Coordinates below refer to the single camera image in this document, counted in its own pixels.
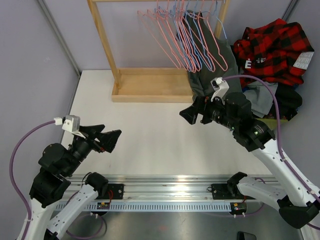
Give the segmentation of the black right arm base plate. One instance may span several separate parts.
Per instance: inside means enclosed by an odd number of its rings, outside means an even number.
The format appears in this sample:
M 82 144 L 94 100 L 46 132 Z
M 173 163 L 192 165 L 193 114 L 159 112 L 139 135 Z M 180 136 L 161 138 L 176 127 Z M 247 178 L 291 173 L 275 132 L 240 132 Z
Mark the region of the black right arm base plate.
M 211 194 L 214 200 L 240 200 L 243 197 L 239 194 L 232 195 L 228 190 L 226 183 L 213 183 L 211 186 Z

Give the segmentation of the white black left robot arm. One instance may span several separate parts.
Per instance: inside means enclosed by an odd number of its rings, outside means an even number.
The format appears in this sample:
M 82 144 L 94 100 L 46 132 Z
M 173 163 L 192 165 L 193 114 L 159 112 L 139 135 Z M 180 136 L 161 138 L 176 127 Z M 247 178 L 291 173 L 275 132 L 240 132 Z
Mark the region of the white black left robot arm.
M 122 133 L 120 129 L 103 132 L 105 125 L 81 126 L 62 120 L 61 128 L 73 135 L 65 148 L 60 143 L 48 145 L 38 163 L 39 173 L 30 188 L 30 207 L 20 232 L 20 240 L 60 240 L 68 227 L 95 198 L 103 199 L 109 190 L 107 178 L 90 173 L 76 196 L 55 217 L 53 211 L 71 185 L 68 180 L 91 151 L 111 153 Z

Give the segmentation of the black button shirt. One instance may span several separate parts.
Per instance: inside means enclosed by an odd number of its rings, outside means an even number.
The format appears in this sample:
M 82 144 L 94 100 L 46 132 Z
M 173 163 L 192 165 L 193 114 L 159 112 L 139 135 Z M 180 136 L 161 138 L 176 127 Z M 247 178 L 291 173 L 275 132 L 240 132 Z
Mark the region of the black button shirt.
M 298 108 L 303 104 L 303 99 L 296 90 L 289 85 L 279 83 L 275 92 L 281 119 L 290 121 L 298 114 Z

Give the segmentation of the grey shirt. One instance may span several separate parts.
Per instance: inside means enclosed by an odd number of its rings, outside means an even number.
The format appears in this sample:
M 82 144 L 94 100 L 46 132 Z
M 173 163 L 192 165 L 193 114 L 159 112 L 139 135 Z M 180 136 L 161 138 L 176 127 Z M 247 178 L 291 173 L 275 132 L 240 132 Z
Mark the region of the grey shirt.
M 269 90 L 275 94 L 278 88 L 278 83 L 265 83 L 268 88 L 259 81 L 252 82 L 244 88 L 243 92 L 245 97 L 251 102 L 252 113 L 258 118 L 263 118 L 269 114 L 273 105 L 273 97 Z

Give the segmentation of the red black plaid shirt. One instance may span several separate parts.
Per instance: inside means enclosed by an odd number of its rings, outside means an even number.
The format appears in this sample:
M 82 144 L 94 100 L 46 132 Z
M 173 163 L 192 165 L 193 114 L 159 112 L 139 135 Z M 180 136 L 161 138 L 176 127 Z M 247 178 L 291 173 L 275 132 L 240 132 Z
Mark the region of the red black plaid shirt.
M 304 83 L 315 52 L 298 22 L 280 18 L 259 28 L 246 27 L 233 51 L 245 75 L 291 87 Z

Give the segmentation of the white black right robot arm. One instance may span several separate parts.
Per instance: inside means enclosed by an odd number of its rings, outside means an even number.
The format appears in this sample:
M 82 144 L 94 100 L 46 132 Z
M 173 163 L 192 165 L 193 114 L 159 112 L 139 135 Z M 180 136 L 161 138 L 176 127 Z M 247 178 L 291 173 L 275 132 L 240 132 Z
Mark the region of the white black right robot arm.
M 231 130 L 236 142 L 258 158 L 282 187 L 277 189 L 238 172 L 227 181 L 230 197 L 243 195 L 263 202 L 277 210 L 295 229 L 309 225 L 319 214 L 319 187 L 312 184 L 278 146 L 274 132 L 253 117 L 251 102 L 242 93 L 229 93 L 225 100 L 217 96 L 213 99 L 197 96 L 193 104 L 179 114 L 191 125 L 202 115 L 202 124 L 215 122 Z

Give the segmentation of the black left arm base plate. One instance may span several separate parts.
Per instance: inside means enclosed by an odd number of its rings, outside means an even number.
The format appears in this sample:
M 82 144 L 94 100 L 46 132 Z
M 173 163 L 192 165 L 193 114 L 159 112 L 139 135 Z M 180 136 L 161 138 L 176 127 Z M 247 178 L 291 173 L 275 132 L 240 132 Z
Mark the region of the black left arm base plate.
M 125 185 L 122 183 L 110 183 L 107 192 L 103 196 L 98 196 L 97 200 L 122 200 L 124 197 Z

